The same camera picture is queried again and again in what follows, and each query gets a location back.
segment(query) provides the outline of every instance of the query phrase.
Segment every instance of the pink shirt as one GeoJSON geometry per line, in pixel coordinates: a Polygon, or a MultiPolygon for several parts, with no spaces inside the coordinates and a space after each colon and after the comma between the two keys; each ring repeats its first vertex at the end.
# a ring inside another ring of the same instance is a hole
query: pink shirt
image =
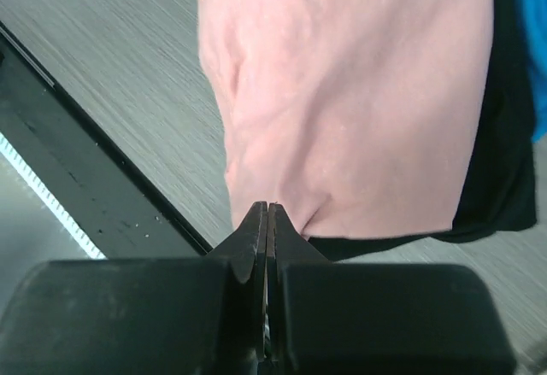
{"type": "Polygon", "coordinates": [[[235,226],[279,202],[305,237],[449,230],[493,0],[198,0],[235,226]]]}

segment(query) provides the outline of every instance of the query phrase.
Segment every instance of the black frame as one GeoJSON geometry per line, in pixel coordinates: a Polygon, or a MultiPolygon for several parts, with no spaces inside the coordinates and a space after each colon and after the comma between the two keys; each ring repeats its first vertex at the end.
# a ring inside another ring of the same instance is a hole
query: black frame
{"type": "Polygon", "coordinates": [[[0,54],[0,132],[104,255],[212,249],[1,21],[0,54]]]}

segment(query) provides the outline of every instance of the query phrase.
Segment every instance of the cloth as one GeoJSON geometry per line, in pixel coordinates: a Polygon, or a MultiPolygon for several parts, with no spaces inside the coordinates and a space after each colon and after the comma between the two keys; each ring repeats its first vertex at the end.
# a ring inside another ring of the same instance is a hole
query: cloth
{"type": "MultiPolygon", "coordinates": [[[[433,234],[445,242],[465,243],[496,231],[523,231],[537,222],[532,150],[534,105],[515,0],[494,0],[494,20],[479,129],[453,230],[433,234]]],[[[338,261],[385,251],[423,237],[361,241],[311,238],[310,242],[324,256],[338,261]]]]}
{"type": "Polygon", "coordinates": [[[452,228],[485,91],[492,0],[198,0],[237,226],[305,237],[452,228]]]}
{"type": "Polygon", "coordinates": [[[533,140],[547,132],[547,0],[515,0],[526,36],[528,72],[538,122],[533,140]]]}

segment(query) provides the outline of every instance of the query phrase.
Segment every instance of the gray floor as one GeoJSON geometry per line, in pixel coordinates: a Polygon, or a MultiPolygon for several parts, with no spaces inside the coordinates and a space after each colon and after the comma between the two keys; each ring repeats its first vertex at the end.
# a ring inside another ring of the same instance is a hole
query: gray floor
{"type": "MultiPolygon", "coordinates": [[[[197,64],[195,0],[0,0],[3,21],[208,239],[230,231],[221,122],[197,64]]],[[[547,211],[547,141],[538,146],[547,211]]],[[[547,227],[367,261],[452,261],[492,287],[519,352],[547,348],[547,227]]]]}

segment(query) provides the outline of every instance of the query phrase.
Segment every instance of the white led strip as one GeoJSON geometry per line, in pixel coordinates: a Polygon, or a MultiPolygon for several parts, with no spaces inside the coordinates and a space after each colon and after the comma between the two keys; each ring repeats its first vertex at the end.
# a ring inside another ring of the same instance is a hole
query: white led strip
{"type": "Polygon", "coordinates": [[[11,164],[15,171],[25,180],[29,187],[36,193],[44,205],[61,222],[70,236],[79,244],[85,253],[93,260],[106,259],[101,250],[87,237],[87,234],[79,228],[78,224],[67,210],[57,201],[42,180],[26,164],[25,160],[17,153],[7,138],[0,133],[0,154],[11,164]]]}

